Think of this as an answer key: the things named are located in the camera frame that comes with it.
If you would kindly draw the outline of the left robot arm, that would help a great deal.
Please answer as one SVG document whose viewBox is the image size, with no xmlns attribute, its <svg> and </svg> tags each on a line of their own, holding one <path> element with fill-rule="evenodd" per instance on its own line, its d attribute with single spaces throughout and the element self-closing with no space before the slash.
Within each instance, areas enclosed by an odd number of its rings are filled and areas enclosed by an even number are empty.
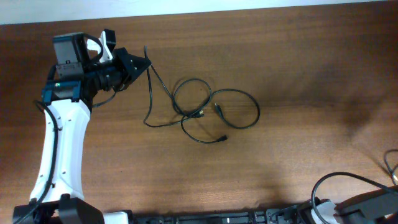
<svg viewBox="0 0 398 224">
<path fill-rule="evenodd" d="M 45 115 L 40 169 L 29 203 L 16 206 L 14 223 L 132 223 L 130 210 L 104 213 L 85 201 L 81 165 L 93 99 L 118 93 L 147 70 L 148 57 L 116 47 L 113 30 L 100 37 L 82 32 L 53 38 L 57 63 L 49 71 L 37 102 Z"/>
</svg>

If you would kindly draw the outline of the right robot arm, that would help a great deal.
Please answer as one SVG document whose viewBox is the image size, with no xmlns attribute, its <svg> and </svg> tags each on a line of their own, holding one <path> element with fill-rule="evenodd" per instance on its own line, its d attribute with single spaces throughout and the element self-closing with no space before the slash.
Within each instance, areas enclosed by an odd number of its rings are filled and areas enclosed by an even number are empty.
<svg viewBox="0 0 398 224">
<path fill-rule="evenodd" d="M 397 224 L 397 195 L 385 190 L 360 194 L 337 204 L 329 199 L 316 198 L 315 205 L 328 223 Z"/>
</svg>

